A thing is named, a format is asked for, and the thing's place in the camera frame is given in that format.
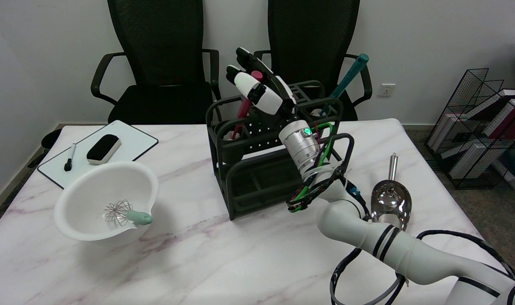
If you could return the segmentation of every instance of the whiteboard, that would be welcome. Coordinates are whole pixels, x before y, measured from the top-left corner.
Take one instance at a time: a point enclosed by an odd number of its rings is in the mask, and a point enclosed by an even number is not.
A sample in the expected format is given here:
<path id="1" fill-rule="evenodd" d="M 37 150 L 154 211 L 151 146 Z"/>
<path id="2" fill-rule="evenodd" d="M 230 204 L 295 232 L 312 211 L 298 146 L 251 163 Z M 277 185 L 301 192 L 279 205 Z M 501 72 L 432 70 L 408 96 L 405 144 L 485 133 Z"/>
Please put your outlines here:
<path id="1" fill-rule="evenodd" d="M 72 161 L 73 167 L 69 172 L 64 171 L 64 164 L 66 164 L 69 158 L 70 147 L 41 164 L 37 170 L 49 178 L 49 180 L 56 183 L 56 185 L 65 189 L 85 173 L 96 166 L 101 166 L 89 164 L 86 159 L 86 154 L 88 154 L 91 147 L 93 147 L 101 137 L 109 134 L 117 136 L 122 144 L 114 152 L 108 162 L 135 161 L 158 144 L 158 139 L 155 137 L 116 120 L 75 143 L 76 149 Z"/>

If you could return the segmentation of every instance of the black marker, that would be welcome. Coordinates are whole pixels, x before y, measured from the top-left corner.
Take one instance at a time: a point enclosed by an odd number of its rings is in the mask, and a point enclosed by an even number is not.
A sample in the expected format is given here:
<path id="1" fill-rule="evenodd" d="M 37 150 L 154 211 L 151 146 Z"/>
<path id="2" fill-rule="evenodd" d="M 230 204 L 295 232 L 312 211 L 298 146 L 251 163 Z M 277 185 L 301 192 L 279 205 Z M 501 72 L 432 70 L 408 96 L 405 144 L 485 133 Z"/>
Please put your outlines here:
<path id="1" fill-rule="evenodd" d="M 77 145 L 73 143 L 71 145 L 71 148 L 69 149 L 69 158 L 67 158 L 67 163 L 64 165 L 64 170 L 66 172 L 69 172 L 73 166 L 73 156 L 75 156 L 75 148 L 77 148 Z"/>

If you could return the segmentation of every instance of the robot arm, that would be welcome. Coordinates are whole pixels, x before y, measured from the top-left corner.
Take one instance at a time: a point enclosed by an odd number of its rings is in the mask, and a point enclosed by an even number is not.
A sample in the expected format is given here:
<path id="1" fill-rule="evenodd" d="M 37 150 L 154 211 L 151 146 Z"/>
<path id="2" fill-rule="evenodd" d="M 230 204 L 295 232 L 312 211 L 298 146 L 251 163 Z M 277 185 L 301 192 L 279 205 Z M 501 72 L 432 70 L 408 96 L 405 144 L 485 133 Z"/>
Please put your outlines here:
<path id="1" fill-rule="evenodd" d="M 306 197 L 310 201 L 315 197 L 322 198 L 329 202 L 317 217 L 317 225 L 323 235 L 367 251 L 417 284 L 432 284 L 449 276 L 459 277 L 447 305 L 515 305 L 515 280 L 508 274 L 434 249 L 392 225 L 368 222 L 368 211 L 362 198 L 357 191 L 347 191 L 343 184 L 353 138 L 348 135 L 350 146 L 341 166 L 325 166 L 327 154 L 323 154 L 323 147 L 320 148 L 308 124 L 297 120 L 296 102 L 289 87 L 248 51 L 239 48 L 237 55 L 243 68 L 248 72 L 259 71 L 265 79 L 259 83 L 245 71 L 230 66 L 227 69 L 228 80 L 260 111 L 263 120 L 290 122 L 279 133 L 279 139 L 304 178 L 305 185 L 299 190 L 300 194 L 302 190 L 310 190 L 310 195 L 287 200 L 290 211 L 303 210 L 310 204 L 306 202 L 300 208 L 300 205 L 290 205 L 292 202 L 301 204 Z"/>

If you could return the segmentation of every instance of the chair armrest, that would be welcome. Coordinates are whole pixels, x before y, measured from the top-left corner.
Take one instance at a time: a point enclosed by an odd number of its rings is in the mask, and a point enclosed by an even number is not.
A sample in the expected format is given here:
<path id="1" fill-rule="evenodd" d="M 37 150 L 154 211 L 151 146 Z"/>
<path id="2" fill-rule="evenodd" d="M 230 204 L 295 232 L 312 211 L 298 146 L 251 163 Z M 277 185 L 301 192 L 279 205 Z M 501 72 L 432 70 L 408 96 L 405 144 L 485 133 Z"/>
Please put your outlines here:
<path id="1" fill-rule="evenodd" d="M 105 71 L 107 71 L 107 66 L 111 62 L 111 59 L 115 56 L 122 55 L 126 54 L 124 54 L 124 52 L 119 52 L 106 54 L 105 56 L 103 56 L 103 58 L 99 62 L 99 65 L 97 66 L 97 69 L 95 70 L 94 78 L 91 80 L 91 94 L 97 98 L 104 99 L 113 105 L 116 104 L 116 100 L 114 100 L 114 98 L 101 94 L 101 92 L 99 91 L 99 86 L 101 85 L 101 81 L 103 80 L 103 76 L 105 75 Z"/>
<path id="2" fill-rule="evenodd" d="M 213 90 L 214 96 L 216 97 L 216 100 L 221 100 L 222 96 L 220 95 L 220 88 L 219 88 L 219 52 L 218 50 L 211 50 L 211 49 L 203 49 L 204 53 L 208 53 L 210 56 L 210 86 Z"/>
<path id="3" fill-rule="evenodd" d="M 263 54 L 271 54 L 271 50 L 263 50 L 254 52 L 254 56 L 259 58 L 259 60 L 263 60 Z"/>
<path id="4" fill-rule="evenodd" d="M 345 58 L 353 58 L 353 59 L 358 58 L 357 55 L 352 55 L 352 54 L 346 54 L 344 57 Z M 361 104 L 362 102 L 364 102 L 366 100 L 369 100 L 372 97 L 372 82 L 370 80 L 370 73 L 368 72 L 368 67 L 365 66 L 363 68 L 363 70 L 361 70 L 360 74 L 361 74 L 361 80 L 363 81 L 363 89 L 364 89 L 365 93 L 363 94 L 362 97 L 358 98 L 355 102 L 352 103 L 354 105 L 354 107 L 358 106 L 359 104 Z"/>

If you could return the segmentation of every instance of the whisk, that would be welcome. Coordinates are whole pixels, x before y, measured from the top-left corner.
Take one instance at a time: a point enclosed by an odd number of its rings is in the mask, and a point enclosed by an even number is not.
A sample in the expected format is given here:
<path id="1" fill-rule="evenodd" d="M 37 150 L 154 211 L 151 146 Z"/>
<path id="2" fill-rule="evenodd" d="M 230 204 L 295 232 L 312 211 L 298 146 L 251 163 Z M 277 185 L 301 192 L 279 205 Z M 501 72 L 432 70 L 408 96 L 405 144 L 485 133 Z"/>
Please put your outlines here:
<path id="1" fill-rule="evenodd" d="M 125 226 L 128 222 L 145 226 L 151 224 L 152 216 L 149 213 L 137 212 L 127 200 L 120 200 L 117 203 L 109 203 L 105 209 L 105 221 L 112 222 L 117 226 Z"/>

